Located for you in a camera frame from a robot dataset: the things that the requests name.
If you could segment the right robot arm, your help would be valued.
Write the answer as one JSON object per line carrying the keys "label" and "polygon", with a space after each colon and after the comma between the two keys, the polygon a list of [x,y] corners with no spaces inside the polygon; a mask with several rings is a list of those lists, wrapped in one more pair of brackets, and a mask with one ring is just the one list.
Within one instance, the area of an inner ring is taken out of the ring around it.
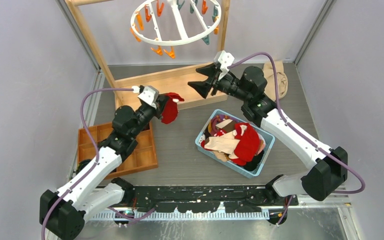
{"label": "right robot arm", "polygon": [[222,76],[219,66],[211,63],[197,68],[196,72],[207,79],[187,84],[203,98],[220,91],[241,100],[241,110],[246,119],[274,135],[307,168],[305,172],[290,176],[281,174],[271,180],[265,192],[268,203],[279,205],[285,197],[298,194],[324,201],[347,180],[346,150],[321,143],[279,111],[278,105],[264,93],[267,80],[261,68],[248,66],[238,78],[231,71]]}

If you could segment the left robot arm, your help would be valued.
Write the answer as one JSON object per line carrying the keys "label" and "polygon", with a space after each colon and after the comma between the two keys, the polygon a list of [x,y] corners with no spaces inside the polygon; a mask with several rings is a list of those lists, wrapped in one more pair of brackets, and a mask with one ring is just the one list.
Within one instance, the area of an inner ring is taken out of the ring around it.
{"label": "left robot arm", "polygon": [[133,110],[128,105],[114,113],[112,132],[100,145],[95,157],[69,182],[56,191],[46,190],[40,197],[39,222],[41,237],[49,230],[62,240],[74,240],[85,223],[104,209],[133,202],[133,186],[115,178],[103,189],[93,192],[98,184],[121,165],[138,145],[139,133],[153,118],[160,119],[172,100],[168,94],[143,91],[138,95],[141,105]]}

